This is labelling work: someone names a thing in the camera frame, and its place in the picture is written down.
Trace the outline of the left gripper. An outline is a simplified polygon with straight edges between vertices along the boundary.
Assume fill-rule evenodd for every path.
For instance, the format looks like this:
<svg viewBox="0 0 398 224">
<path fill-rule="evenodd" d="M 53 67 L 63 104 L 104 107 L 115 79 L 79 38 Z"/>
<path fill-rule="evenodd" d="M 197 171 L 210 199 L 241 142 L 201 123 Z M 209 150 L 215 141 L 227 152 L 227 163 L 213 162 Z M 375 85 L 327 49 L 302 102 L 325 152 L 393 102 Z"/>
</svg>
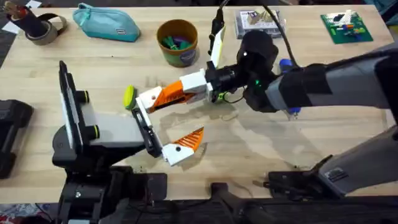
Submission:
<svg viewBox="0 0 398 224">
<path fill-rule="evenodd" d="M 161 146 L 141 112 L 153 113 L 162 92 L 157 86 L 139 94 L 138 108 L 130 115 L 97 113 L 85 91 L 62 91 L 60 102 L 65 124 L 53 137 L 53 165 L 65 170 L 105 170 L 113 164 L 146 150 L 174 166 L 194 155 L 204 127 Z"/>
</svg>

